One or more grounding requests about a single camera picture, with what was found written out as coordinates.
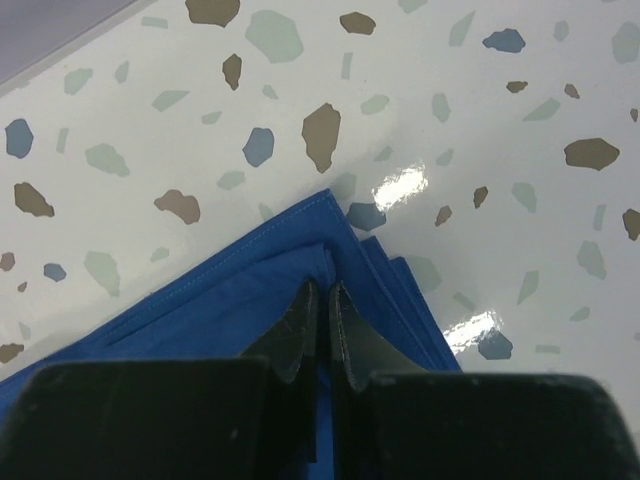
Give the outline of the blue surgical cloth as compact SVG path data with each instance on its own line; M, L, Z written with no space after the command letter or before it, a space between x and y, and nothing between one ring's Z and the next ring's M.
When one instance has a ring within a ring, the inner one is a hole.
M333 479L329 297L341 285L359 314L426 370L458 363L402 258L359 240L329 191L270 219L86 337L1 384L1 431L27 382L58 363L234 358L287 311L301 285L317 284L316 455L303 479Z

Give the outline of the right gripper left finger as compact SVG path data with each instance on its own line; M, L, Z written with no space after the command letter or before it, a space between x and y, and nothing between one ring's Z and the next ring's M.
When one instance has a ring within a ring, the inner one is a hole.
M317 284L244 352L58 363L1 431L5 479L303 479L316 455Z

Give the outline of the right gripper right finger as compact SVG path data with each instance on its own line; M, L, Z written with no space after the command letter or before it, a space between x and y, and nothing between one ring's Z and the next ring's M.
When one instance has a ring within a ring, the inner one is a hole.
M612 397L560 374L426 370L331 289L338 479L635 479L639 458Z

